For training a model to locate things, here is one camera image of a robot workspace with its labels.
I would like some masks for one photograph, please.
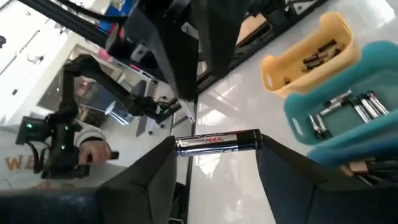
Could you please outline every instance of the person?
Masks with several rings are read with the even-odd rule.
[[[125,167],[106,163],[111,148],[97,129],[81,123],[83,129],[75,134],[74,145],[80,148],[79,164],[86,164],[92,156],[90,175],[82,179],[46,180],[33,173],[34,158],[28,145],[16,145],[19,126],[0,126],[0,190],[6,189],[59,189],[96,187],[112,178]],[[33,142],[40,154],[46,146]]]

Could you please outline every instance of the yellow tray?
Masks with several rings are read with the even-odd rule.
[[[338,44],[344,44],[345,49],[313,69],[302,72],[302,60],[313,55],[318,48],[332,39]],[[328,12],[320,18],[320,28],[306,39],[297,43],[280,57],[266,56],[261,63],[262,82],[267,91],[286,98],[291,93],[308,93],[324,83],[346,67],[356,63],[361,58],[360,50],[355,45],[352,33],[343,17],[335,12]]]

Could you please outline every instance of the metal frame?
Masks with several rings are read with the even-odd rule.
[[[85,21],[84,19],[64,10],[57,4],[51,2],[50,0],[19,0],[20,2],[26,4],[27,6],[39,11],[43,15],[52,18],[55,22],[58,22],[68,29],[76,32],[86,39],[90,39],[94,44],[100,47],[105,47],[106,39],[108,38],[107,33],[97,29],[95,25]],[[302,11],[300,14],[295,15],[281,26],[272,27],[269,21],[265,21],[260,27],[258,27],[252,34],[247,36],[242,40],[235,48],[235,54],[233,60],[229,64],[229,67],[222,74],[215,75],[212,71],[205,71],[197,78],[197,92],[196,96],[207,90],[210,86],[215,84],[218,80],[226,77],[230,71],[235,69],[237,66],[245,62],[249,57],[254,55],[259,49],[265,47],[267,44],[272,42],[278,36],[283,34],[285,31],[289,30],[296,23],[300,22],[305,16],[310,14],[314,9],[321,6],[328,0],[317,0],[306,10]],[[123,59],[115,58],[120,64],[125,64]],[[126,67],[145,75],[147,77],[153,78],[152,74],[157,71],[152,69],[146,69],[139,65],[139,63],[125,64]],[[181,108],[181,104],[178,99],[173,98],[167,103],[167,110],[162,115],[162,119],[158,123],[163,122],[168,117],[172,116],[176,111]],[[188,117],[192,117],[192,112],[187,110]]]

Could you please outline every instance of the hand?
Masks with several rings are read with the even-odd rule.
[[[111,158],[111,148],[106,141],[87,141],[80,145],[79,164],[87,164],[89,155],[93,163],[103,163]]]

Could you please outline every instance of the white wall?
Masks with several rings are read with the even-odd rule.
[[[90,9],[103,12],[108,5],[109,0],[94,0]],[[71,32],[64,44],[55,46],[55,49],[45,56],[35,74],[24,80],[26,85],[8,100],[7,105],[4,105],[7,106],[6,124],[18,124],[23,116],[27,116],[35,110],[37,103],[78,44],[86,48],[93,48],[84,38]]]

